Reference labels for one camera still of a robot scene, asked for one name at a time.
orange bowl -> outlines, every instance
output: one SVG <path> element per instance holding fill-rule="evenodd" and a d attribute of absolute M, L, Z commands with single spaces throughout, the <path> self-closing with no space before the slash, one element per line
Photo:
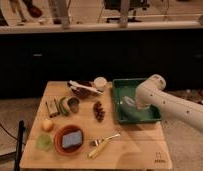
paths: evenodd
<path fill-rule="evenodd" d="M 72 146 L 69 148 L 62 148 L 62 138 L 64 135 L 67 135 L 71 132 L 81 131 L 82 133 L 82 144 L 78 146 Z M 64 156 L 70 156 L 78 153 L 81 150 L 81 147 L 84 142 L 84 133 L 83 130 L 77 126 L 77 125 L 67 125 L 60 130 L 57 131 L 57 133 L 54 136 L 54 146 L 56 151 Z"/>

potato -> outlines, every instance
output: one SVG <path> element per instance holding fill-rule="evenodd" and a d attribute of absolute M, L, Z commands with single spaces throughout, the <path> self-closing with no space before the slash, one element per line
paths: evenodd
<path fill-rule="evenodd" d="M 49 132 L 53 129 L 54 123 L 50 119 L 45 119 L 42 122 L 42 129 L 46 132 Z"/>

black cabinet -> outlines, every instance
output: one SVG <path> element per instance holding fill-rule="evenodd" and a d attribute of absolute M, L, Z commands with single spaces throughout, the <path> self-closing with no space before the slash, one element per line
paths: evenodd
<path fill-rule="evenodd" d="M 203 29 L 0 35 L 0 97 L 41 96 L 50 80 L 149 77 L 203 88 Z"/>

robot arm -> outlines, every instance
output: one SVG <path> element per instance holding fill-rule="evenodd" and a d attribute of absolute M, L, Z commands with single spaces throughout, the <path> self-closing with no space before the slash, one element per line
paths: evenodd
<path fill-rule="evenodd" d="M 136 105 L 144 108 L 152 104 L 203 133 L 203 106 L 163 92 L 165 86 L 163 77 L 152 75 L 136 88 Z"/>

green tray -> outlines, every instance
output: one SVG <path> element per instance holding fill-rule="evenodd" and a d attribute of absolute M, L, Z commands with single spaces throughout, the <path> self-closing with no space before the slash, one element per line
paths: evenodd
<path fill-rule="evenodd" d="M 124 101 L 125 96 L 135 99 L 135 89 L 144 80 L 145 78 L 113 80 L 116 119 L 120 124 L 154 123 L 162 120 L 160 112 L 155 106 L 137 109 Z"/>

